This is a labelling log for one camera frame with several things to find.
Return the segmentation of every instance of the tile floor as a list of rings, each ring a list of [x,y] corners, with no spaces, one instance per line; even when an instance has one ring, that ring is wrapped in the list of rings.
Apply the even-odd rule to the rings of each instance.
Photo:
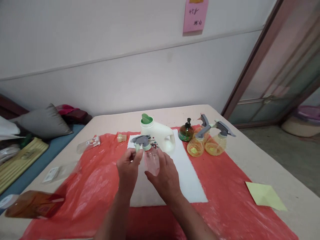
[[[320,135],[301,138],[279,126],[240,131],[320,197]]]

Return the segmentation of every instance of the gray pillow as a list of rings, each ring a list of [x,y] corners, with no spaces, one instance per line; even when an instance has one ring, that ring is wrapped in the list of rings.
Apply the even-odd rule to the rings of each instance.
[[[73,133],[53,104],[46,109],[37,109],[9,121],[20,125],[43,140]]]

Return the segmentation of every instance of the blue mattress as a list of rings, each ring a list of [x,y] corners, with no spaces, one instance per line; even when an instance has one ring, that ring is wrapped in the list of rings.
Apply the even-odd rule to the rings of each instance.
[[[84,125],[71,125],[72,134],[52,139],[49,148],[39,157],[3,194],[0,201],[10,194],[20,194],[46,168],[46,166],[84,128]]]

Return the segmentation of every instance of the pink sticky note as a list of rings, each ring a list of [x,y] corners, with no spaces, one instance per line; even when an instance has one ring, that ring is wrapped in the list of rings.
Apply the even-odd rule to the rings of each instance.
[[[206,21],[209,0],[201,3],[190,3],[186,0],[186,11],[184,13],[183,32],[203,30]]]

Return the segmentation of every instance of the brown glass bottle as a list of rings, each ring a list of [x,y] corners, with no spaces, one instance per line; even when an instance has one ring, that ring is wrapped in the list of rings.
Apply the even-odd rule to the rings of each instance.
[[[27,191],[6,210],[6,217],[50,218],[63,205],[64,197],[55,193]]]
[[[184,142],[189,142],[192,139],[194,132],[190,124],[191,118],[188,118],[187,120],[188,122],[186,122],[185,125],[181,126],[179,130],[179,138]]]

